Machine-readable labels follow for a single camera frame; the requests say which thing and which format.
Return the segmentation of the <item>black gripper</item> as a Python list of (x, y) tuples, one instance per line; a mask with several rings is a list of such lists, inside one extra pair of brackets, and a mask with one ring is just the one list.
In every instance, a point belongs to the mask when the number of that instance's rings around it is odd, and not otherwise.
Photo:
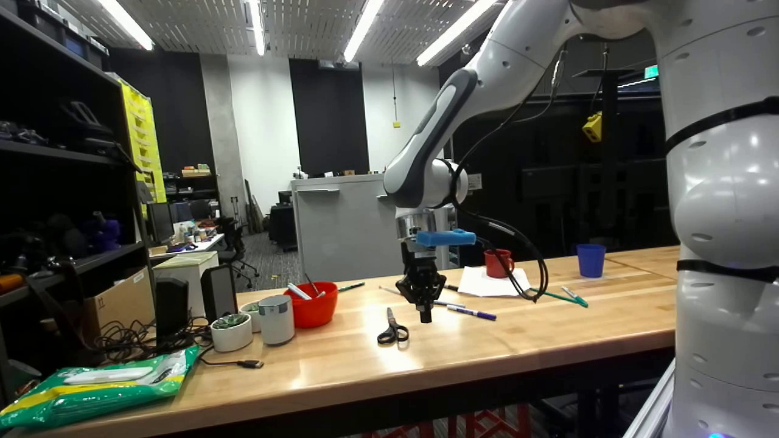
[(442, 297), (446, 278), (439, 274), (431, 255), (420, 255), (410, 247), (401, 247), (404, 276), (398, 281), (398, 289), (411, 304), (417, 304), (420, 322), (433, 322), (433, 302)]

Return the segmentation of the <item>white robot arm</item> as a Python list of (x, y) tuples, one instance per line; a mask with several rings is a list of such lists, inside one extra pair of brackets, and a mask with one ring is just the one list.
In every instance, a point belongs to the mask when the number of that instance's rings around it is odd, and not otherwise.
[(398, 205), (401, 295), (443, 289), (427, 214), (468, 195), (442, 146), (523, 103), (574, 38), (655, 47), (662, 153), (624, 160), (666, 192), (680, 244), (675, 361), (630, 423), (659, 438), (779, 438), (779, 0), (506, 0), (477, 55), (382, 174)]

